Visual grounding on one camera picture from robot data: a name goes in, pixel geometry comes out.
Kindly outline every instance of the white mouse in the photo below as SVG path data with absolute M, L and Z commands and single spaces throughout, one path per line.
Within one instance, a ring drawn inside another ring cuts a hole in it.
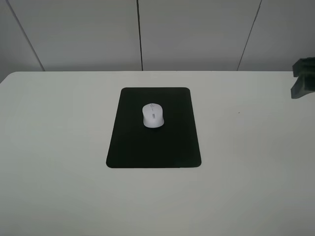
M 148 128 L 158 128 L 164 125 L 163 108 L 156 103 L 150 103 L 142 108 L 143 124 Z

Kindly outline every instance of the black mouse pad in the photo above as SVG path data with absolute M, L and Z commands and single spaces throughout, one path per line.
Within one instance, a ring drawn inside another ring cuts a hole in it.
M 163 108 L 164 125 L 147 128 L 143 106 Z M 106 164 L 111 168 L 180 168 L 201 164 L 188 88 L 124 88 Z

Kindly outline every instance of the table surface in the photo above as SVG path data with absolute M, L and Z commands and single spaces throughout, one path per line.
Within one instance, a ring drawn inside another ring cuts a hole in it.
M 291 72 L 16 72 L 0 84 L 0 235 L 315 235 L 315 94 Z M 120 91 L 187 87 L 202 164 L 110 169 Z

